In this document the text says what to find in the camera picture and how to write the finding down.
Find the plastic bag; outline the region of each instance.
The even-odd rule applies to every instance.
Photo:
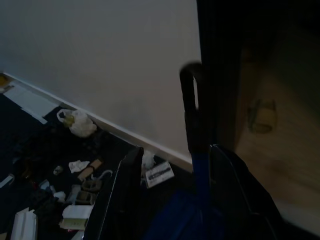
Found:
[[[87,138],[92,133],[97,130],[97,126],[92,122],[92,120],[85,114],[83,111],[80,110],[68,110],[68,109],[61,109],[56,114],[56,117],[61,123],[64,123],[67,116],[73,116],[73,123],[69,127],[70,132],[80,138]]]

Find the white wall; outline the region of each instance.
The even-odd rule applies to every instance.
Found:
[[[188,156],[179,69],[196,0],[2,0],[3,70]]]

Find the wooden floor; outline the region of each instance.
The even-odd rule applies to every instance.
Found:
[[[292,27],[267,65],[243,64],[236,153],[282,216],[320,236],[320,38]],[[248,107],[274,99],[276,130],[249,131]]]

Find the cardboard piece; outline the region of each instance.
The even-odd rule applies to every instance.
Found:
[[[84,181],[88,176],[90,176],[97,168],[102,165],[102,161],[99,159],[94,160],[89,166],[87,166],[78,176],[80,181]]]

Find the baseboard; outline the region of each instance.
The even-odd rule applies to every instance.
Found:
[[[27,86],[27,88],[32,89],[34,93],[38,93],[41,96],[47,96],[48,99],[57,101],[61,104],[61,106],[68,108],[68,109],[78,109],[90,116],[90,118],[102,129],[110,132],[111,134],[140,147],[143,147],[146,150],[151,151],[152,153],[156,154],[157,156],[179,166],[180,168],[192,172],[192,160],[190,157],[185,156],[175,150],[172,150],[168,147],[165,147],[159,143],[156,143],[146,137],[143,137],[139,134],[136,134],[130,130],[127,130],[113,122],[110,122],[92,112],[89,112],[79,106],[76,106],[72,104],[71,102],[68,102],[60,97],[55,96],[52,93],[49,93],[33,84],[28,83],[24,79],[21,79],[20,77],[16,77],[8,72],[4,72],[5,75],[12,78],[13,80],[18,81],[19,83],[23,84],[24,86]]]

